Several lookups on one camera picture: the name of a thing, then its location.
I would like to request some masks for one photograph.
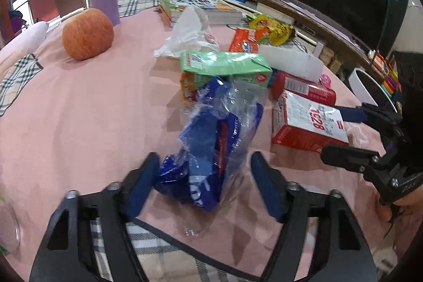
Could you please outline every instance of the pink tablecloth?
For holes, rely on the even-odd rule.
[[[37,50],[43,71],[0,119],[0,190],[14,207],[22,231],[21,247],[8,260],[25,280],[49,217],[66,191],[99,191],[122,180],[148,152],[162,158],[176,152],[183,126],[179,61],[153,57],[171,29],[153,9],[122,19],[113,47],[84,62],[67,56],[61,31],[54,30]],[[221,48],[228,49],[234,31],[212,31]],[[338,105],[359,105],[325,72]],[[268,100],[251,151],[262,151],[288,180],[325,193],[341,190],[375,248],[386,226],[374,211],[373,186],[357,174],[323,165],[316,153],[272,146],[271,107]],[[353,145],[383,152],[378,133],[364,125],[346,127]],[[219,211],[208,215],[154,191],[140,217],[212,258],[259,275],[280,225],[267,215],[247,167],[238,184]],[[311,242],[300,274],[306,271]]]

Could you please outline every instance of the red and white box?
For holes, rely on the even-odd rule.
[[[348,145],[339,110],[284,91],[273,107],[272,142],[321,152],[329,144]]]

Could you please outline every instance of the colorful books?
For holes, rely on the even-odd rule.
[[[222,0],[160,0],[162,11],[171,21],[171,27],[179,19],[187,6],[202,8],[209,18],[210,25],[239,25],[242,12]]]

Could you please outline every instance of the book cover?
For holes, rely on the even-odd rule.
[[[241,13],[222,0],[160,0],[160,5],[171,19],[178,18],[190,5],[202,8],[206,13]]]

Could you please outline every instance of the blue packaging bag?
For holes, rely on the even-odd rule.
[[[179,135],[181,150],[168,155],[155,189],[206,211],[220,201],[225,182],[245,161],[263,115],[260,86],[214,77],[199,91],[197,107]]]

